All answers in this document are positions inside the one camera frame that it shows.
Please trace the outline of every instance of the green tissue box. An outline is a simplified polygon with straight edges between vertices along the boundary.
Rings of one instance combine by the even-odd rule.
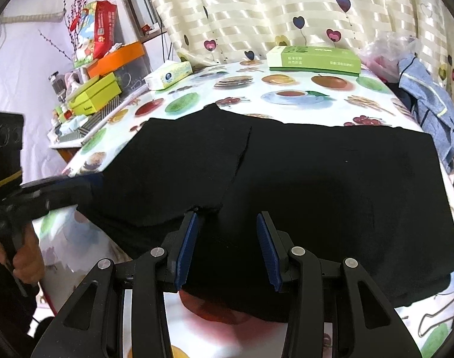
[[[313,71],[359,76],[361,60],[351,50],[314,46],[277,46],[266,54],[272,71]]]

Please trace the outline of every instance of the tissue box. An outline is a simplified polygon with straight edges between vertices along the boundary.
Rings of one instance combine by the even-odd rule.
[[[359,76],[361,60],[351,50],[315,46],[277,46],[266,54],[272,71],[314,71]]]
[[[100,79],[68,104],[75,115],[90,115],[99,111],[110,100],[121,93],[113,73]]]
[[[166,62],[144,78],[150,90],[164,90],[192,74],[189,62]]]

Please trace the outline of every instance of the fruit-print tablecloth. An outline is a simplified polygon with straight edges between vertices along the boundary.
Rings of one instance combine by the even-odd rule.
[[[149,92],[115,116],[71,160],[65,173],[102,171],[151,117],[175,119],[216,102],[230,112],[273,118],[284,123],[327,126],[420,127],[371,72],[357,77],[312,72],[270,72],[264,61],[215,66],[191,75],[161,92]],[[454,189],[442,169],[454,219]],[[47,273],[47,299],[58,310],[86,273],[101,258],[128,259],[100,229],[75,208],[53,211],[35,222]],[[166,309],[176,357],[278,358],[286,325],[267,323],[187,295],[166,294]],[[126,300],[124,350],[130,340],[130,300]],[[430,357],[450,332],[454,317],[454,273],[439,295],[398,308],[424,357]],[[331,337],[325,325],[325,345]],[[331,349],[325,347],[325,356]]]

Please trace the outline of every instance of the small box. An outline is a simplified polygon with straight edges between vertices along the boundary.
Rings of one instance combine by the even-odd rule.
[[[89,81],[83,83],[80,87],[78,87],[76,90],[74,90],[69,96],[66,97],[66,102],[68,102],[68,105],[71,102],[75,102],[75,99],[81,95],[81,93],[85,92],[87,89],[89,89],[92,85],[94,85],[97,81],[100,80],[100,76],[96,76],[94,78],[91,78]]]
[[[94,78],[97,75],[104,76],[113,72],[123,91],[121,98],[126,98],[144,85],[144,77],[149,74],[149,61],[145,54],[146,51],[141,42],[122,46],[90,65],[87,68],[88,75]]]
[[[359,76],[361,60],[351,50],[315,46],[277,46],[266,54],[272,71],[313,71]]]
[[[147,75],[144,80],[150,90],[164,90],[191,74],[192,66],[189,62],[167,61]]]
[[[116,77],[111,73],[71,100],[69,106],[75,115],[90,115],[99,111],[119,94],[121,89]]]

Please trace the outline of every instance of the black sleeve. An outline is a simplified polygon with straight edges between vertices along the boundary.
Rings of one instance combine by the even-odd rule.
[[[30,356],[35,347],[27,335],[32,316],[37,308],[35,300],[39,287],[24,287],[28,297],[23,297],[11,273],[0,264],[0,330],[21,356]]]

